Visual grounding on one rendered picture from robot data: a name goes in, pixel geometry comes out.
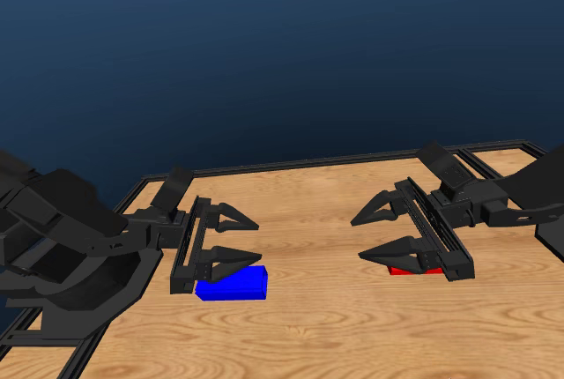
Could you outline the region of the thin red peg bar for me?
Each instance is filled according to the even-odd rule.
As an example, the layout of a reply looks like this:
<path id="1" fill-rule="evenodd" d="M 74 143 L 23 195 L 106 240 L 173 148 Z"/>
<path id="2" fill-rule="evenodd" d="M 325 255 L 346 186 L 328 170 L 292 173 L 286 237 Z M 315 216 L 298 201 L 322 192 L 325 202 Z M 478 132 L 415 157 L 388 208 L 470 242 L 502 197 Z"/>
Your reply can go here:
<path id="1" fill-rule="evenodd" d="M 388 271 L 389 271 L 390 275 L 392 275 L 392 276 L 414 275 L 414 272 L 402 270 L 402 269 L 392 267 L 392 266 L 388 267 Z M 426 271 L 424 271 L 424 274 L 443 274 L 443 271 L 442 271 L 441 268 L 436 268 L 436 269 L 426 270 Z"/>

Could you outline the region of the blue hollow socket block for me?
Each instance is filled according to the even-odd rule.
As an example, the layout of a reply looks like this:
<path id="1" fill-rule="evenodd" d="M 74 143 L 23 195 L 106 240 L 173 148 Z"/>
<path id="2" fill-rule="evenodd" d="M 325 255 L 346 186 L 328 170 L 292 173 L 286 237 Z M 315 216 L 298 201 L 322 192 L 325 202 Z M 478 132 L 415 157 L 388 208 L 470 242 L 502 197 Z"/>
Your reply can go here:
<path id="1" fill-rule="evenodd" d="M 265 300 L 268 272 L 263 265 L 250 265 L 217 283 L 198 281 L 195 294 L 202 301 Z"/>

